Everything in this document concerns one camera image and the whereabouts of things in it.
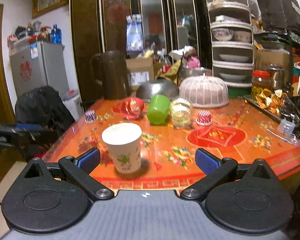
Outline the white paper cup green print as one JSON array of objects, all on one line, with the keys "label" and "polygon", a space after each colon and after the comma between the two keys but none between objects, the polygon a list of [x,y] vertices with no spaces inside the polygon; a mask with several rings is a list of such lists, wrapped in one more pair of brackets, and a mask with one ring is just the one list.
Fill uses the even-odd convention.
[{"label": "white paper cup green print", "polygon": [[142,129],[139,125],[123,122],[106,128],[102,134],[117,172],[134,173],[141,167]]}]

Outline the green plastic cup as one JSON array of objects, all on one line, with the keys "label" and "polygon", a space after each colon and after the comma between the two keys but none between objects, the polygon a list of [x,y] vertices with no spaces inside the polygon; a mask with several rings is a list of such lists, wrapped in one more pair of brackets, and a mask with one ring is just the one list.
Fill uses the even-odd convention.
[{"label": "green plastic cup", "polygon": [[147,118],[153,125],[163,124],[170,111],[171,101],[164,95],[154,95],[147,110]]}]

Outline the black bag on chair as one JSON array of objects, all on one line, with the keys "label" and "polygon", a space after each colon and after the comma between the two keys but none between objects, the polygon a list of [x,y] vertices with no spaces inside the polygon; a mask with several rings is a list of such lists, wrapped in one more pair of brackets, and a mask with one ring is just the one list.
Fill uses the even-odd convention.
[{"label": "black bag on chair", "polygon": [[15,104],[15,118],[20,124],[40,125],[61,133],[75,122],[59,93],[50,86],[20,96]]}]

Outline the red polka dot cupcake liner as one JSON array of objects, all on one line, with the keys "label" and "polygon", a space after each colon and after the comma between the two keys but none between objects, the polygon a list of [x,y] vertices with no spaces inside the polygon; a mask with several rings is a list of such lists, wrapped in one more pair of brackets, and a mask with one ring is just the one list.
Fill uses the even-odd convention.
[{"label": "red polka dot cupcake liner", "polygon": [[200,126],[210,126],[212,124],[210,111],[207,110],[198,111],[196,123]]}]

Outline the purple polka dot cupcake liner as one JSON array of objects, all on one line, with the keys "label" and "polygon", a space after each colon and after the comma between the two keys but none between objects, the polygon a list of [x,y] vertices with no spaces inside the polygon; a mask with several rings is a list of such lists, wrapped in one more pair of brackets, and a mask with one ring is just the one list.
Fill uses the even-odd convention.
[{"label": "purple polka dot cupcake liner", "polygon": [[85,122],[87,124],[92,124],[98,121],[98,116],[94,110],[87,110],[85,112]]}]

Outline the clear jar yellow label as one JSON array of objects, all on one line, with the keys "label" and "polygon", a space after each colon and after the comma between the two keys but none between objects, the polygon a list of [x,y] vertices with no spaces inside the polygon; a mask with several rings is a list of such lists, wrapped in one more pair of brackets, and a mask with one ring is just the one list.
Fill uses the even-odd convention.
[{"label": "clear jar yellow label", "polygon": [[176,98],[171,102],[170,115],[175,127],[187,127],[191,123],[192,105],[183,98]]}]

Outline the silver refrigerator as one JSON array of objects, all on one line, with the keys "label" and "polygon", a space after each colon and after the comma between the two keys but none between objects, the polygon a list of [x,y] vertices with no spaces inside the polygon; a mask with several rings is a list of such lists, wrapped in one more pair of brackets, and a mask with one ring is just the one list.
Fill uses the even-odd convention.
[{"label": "silver refrigerator", "polygon": [[50,86],[60,96],[69,90],[63,46],[38,41],[10,56],[17,97],[43,86]]}]

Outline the white mesh food cover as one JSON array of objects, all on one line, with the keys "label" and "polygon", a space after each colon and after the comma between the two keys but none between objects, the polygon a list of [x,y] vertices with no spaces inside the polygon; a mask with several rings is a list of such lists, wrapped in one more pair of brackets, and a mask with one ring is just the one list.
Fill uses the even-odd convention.
[{"label": "white mesh food cover", "polygon": [[218,108],[229,103],[226,83],[213,76],[187,77],[180,84],[179,96],[197,108]]}]

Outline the tray of dried peels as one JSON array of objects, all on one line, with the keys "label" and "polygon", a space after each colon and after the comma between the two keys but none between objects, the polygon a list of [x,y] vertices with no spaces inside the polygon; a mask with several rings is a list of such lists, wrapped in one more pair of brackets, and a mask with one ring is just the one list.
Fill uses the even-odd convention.
[{"label": "tray of dried peels", "polygon": [[243,99],[278,124],[283,119],[297,123],[298,117],[294,105],[280,89],[276,92],[264,89],[256,95],[244,95]]}]

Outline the stainless steel colander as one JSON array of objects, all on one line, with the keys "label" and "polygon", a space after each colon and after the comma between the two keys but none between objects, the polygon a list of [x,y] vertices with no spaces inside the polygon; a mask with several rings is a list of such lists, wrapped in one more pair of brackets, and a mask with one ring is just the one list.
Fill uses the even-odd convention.
[{"label": "stainless steel colander", "polygon": [[144,102],[150,102],[155,95],[164,95],[172,100],[179,96],[179,87],[171,80],[159,78],[142,83],[136,91],[136,97]]}]

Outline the red lid pickle jar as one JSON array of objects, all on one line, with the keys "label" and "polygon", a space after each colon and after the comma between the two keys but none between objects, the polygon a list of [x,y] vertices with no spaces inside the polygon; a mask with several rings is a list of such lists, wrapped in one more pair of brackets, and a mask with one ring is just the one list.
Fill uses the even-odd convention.
[{"label": "red lid pickle jar", "polygon": [[256,96],[260,94],[264,89],[270,89],[271,80],[270,74],[264,70],[253,71],[252,76],[252,88],[251,97],[255,100]]}]

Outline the steel basin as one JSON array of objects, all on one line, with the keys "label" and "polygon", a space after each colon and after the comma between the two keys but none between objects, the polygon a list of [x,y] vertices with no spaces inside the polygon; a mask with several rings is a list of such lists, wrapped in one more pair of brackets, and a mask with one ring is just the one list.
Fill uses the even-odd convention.
[{"label": "steel basin", "polygon": [[177,77],[177,83],[181,84],[181,82],[186,79],[187,77],[191,77],[191,76],[201,76],[201,75],[205,75],[205,76],[212,76],[212,70],[208,69],[208,68],[184,68],[184,67],[180,67],[178,70],[178,77]]}]

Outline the brown plastic pitcher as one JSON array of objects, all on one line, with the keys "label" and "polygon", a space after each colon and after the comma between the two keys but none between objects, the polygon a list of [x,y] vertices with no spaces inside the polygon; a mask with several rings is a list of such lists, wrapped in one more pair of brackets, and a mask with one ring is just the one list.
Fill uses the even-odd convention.
[{"label": "brown plastic pitcher", "polygon": [[94,54],[89,64],[92,77],[102,87],[105,99],[119,100],[131,96],[125,53],[110,50]]}]

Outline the olive green cloth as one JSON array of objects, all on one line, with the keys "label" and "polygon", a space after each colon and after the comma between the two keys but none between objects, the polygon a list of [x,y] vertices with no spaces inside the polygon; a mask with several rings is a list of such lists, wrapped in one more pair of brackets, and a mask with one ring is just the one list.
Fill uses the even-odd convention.
[{"label": "olive green cloth", "polygon": [[155,79],[163,78],[166,80],[171,80],[174,83],[177,83],[180,66],[181,66],[181,60],[175,61],[175,63],[169,68],[169,70],[163,73],[162,65],[160,65],[160,68],[155,76]]}]

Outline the blue water bottle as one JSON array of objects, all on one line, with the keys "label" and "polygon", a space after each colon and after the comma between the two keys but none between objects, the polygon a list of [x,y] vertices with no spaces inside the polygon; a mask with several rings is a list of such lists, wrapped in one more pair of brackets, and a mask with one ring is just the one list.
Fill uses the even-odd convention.
[{"label": "blue water bottle", "polygon": [[53,25],[53,29],[51,30],[51,42],[55,44],[62,43],[62,31],[56,24]]}]

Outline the red label soda bottle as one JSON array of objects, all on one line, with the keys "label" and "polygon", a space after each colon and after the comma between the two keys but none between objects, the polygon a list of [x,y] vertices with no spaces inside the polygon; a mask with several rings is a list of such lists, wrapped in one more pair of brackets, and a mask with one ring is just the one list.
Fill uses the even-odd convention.
[{"label": "red label soda bottle", "polygon": [[163,56],[162,73],[165,74],[171,68],[171,62],[167,55]]}]

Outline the cardboard box with label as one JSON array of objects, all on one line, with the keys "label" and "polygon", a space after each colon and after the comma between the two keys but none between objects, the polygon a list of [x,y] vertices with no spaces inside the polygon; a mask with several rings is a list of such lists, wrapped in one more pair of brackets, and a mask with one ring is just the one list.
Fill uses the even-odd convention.
[{"label": "cardboard box with label", "polygon": [[129,72],[129,85],[133,92],[137,91],[142,83],[154,80],[152,58],[126,59],[126,64]]}]

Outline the blue floral bowl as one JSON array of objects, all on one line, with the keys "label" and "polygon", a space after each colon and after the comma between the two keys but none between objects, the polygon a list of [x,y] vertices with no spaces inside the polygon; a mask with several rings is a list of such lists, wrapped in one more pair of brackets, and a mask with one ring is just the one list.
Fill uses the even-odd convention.
[{"label": "blue floral bowl", "polygon": [[228,28],[214,28],[212,34],[217,41],[230,41],[234,31]]}]

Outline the white tiered dish rack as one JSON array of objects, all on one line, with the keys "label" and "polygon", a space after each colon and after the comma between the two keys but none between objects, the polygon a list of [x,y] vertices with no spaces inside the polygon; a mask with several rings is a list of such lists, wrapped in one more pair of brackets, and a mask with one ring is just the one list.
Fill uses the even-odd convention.
[{"label": "white tiered dish rack", "polygon": [[255,47],[248,0],[206,0],[213,76],[229,87],[249,88]]}]

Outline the blue white snack bag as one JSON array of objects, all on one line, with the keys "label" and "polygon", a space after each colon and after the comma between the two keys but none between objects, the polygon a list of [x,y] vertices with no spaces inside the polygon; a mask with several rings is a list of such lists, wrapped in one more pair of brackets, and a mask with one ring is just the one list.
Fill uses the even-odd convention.
[{"label": "blue white snack bag", "polygon": [[144,49],[141,14],[128,15],[126,29],[126,52],[142,52]]}]

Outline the black covered appliance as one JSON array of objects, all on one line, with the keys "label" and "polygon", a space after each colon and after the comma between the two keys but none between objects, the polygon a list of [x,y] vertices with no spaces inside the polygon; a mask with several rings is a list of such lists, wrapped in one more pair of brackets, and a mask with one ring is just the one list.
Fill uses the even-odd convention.
[{"label": "black covered appliance", "polygon": [[263,29],[300,37],[300,7],[297,0],[257,0]]}]

